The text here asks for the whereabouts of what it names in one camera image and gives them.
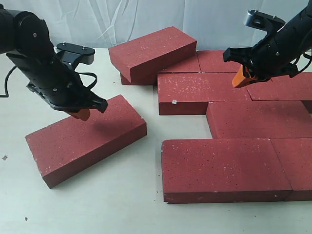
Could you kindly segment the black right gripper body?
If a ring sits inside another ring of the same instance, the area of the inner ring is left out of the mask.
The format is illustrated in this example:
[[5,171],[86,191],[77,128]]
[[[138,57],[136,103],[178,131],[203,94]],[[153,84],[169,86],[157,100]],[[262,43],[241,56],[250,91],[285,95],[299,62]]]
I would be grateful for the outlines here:
[[255,82],[267,82],[273,77],[301,73],[297,63],[300,56],[308,60],[306,52],[312,47],[312,4],[295,15],[277,32],[267,33],[253,47],[227,48],[223,53],[224,62],[237,62],[248,68]]

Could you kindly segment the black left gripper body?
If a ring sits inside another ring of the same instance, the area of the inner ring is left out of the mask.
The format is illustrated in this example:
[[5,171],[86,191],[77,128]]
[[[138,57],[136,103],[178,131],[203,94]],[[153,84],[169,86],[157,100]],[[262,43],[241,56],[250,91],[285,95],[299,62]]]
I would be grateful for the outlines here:
[[104,113],[107,100],[91,91],[98,78],[94,73],[77,73],[71,65],[58,59],[38,61],[26,59],[30,82],[27,88],[39,95],[53,109],[78,113],[80,110],[96,109]]

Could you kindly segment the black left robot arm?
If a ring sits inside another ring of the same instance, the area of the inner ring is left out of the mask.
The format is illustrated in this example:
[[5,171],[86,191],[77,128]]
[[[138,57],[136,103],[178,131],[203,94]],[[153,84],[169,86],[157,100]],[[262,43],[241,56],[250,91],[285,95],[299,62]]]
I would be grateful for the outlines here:
[[80,64],[90,65],[95,50],[71,43],[54,46],[46,22],[29,11],[0,8],[0,52],[28,79],[27,88],[52,109],[86,121],[92,109],[104,113],[107,100],[92,92],[76,72]]

